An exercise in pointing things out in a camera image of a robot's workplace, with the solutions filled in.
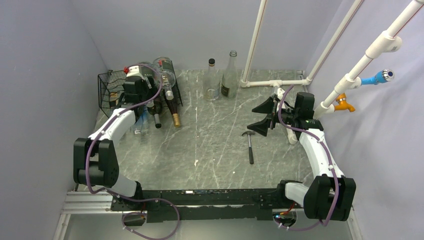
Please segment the clear bottle with dark label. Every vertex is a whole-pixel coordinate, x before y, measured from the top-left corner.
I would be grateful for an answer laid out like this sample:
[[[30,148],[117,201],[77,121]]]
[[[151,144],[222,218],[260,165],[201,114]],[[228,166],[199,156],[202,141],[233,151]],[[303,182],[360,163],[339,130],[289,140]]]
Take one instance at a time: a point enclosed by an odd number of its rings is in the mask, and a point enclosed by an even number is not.
[[[238,73],[236,68],[237,51],[229,52],[227,67],[222,75],[220,92],[223,97],[234,98],[238,89]]]

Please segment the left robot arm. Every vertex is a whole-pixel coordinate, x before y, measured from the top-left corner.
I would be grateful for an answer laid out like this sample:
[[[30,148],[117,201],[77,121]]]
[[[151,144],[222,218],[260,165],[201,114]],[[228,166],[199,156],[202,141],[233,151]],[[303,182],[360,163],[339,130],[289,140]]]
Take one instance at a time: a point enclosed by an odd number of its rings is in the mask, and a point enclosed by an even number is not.
[[[141,184],[120,173],[116,144],[142,116],[144,107],[160,95],[161,84],[155,76],[128,76],[106,122],[88,137],[73,144],[73,179],[91,194],[106,191],[124,199],[131,210],[144,203]]]

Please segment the clear frosted short bottle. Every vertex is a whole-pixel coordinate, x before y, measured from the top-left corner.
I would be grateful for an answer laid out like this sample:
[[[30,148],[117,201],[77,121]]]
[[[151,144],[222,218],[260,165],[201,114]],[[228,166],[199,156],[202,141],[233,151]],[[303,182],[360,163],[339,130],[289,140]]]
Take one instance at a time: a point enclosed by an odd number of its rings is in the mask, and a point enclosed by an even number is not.
[[[203,98],[207,101],[215,101],[220,95],[220,80],[215,66],[216,60],[208,60],[208,69],[203,75]]]

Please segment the amber bottle gold foil neck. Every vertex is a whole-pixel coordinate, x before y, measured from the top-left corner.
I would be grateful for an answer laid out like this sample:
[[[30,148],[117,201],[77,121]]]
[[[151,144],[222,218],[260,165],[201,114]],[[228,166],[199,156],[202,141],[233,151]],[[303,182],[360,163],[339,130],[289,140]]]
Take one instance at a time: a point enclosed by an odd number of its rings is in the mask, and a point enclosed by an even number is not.
[[[179,128],[181,126],[181,120],[178,113],[178,103],[177,99],[174,97],[173,99],[169,100],[165,97],[165,102],[167,104],[167,107],[171,113],[173,125],[175,128]]]

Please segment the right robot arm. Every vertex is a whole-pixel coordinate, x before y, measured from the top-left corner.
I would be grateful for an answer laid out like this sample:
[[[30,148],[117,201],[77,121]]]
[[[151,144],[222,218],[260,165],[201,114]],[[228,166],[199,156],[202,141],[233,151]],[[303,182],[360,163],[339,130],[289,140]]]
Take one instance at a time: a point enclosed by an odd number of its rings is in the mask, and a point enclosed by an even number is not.
[[[264,114],[261,121],[247,126],[248,130],[267,136],[277,123],[292,130],[306,152],[314,176],[310,186],[283,180],[282,190],[275,194],[276,203],[287,208],[293,202],[300,204],[307,218],[325,221],[346,221],[354,200],[356,183],[339,169],[325,140],[321,122],[314,119],[315,97],[298,92],[294,106],[276,95],[254,107],[252,112]]]

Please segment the clear bottle red label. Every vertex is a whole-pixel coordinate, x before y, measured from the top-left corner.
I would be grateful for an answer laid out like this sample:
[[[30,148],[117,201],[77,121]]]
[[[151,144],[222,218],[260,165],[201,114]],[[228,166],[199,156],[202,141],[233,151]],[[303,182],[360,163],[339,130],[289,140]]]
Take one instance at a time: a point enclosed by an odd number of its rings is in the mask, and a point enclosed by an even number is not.
[[[153,65],[158,72],[156,84],[161,81],[162,90],[166,100],[174,99],[173,86],[176,84],[176,75],[173,62],[168,57],[158,57],[154,60]]]

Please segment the clear bottle green label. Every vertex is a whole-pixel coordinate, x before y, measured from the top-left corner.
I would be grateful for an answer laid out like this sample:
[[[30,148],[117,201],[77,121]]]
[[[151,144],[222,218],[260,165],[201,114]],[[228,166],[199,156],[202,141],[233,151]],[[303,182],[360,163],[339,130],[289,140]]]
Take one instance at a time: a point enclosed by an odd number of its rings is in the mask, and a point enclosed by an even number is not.
[[[139,65],[141,65],[139,67],[139,69],[141,70],[141,74],[147,78],[147,85],[148,87],[154,88],[156,87],[156,73],[153,70],[154,66],[152,63],[150,63],[149,61],[142,61],[138,63]]]

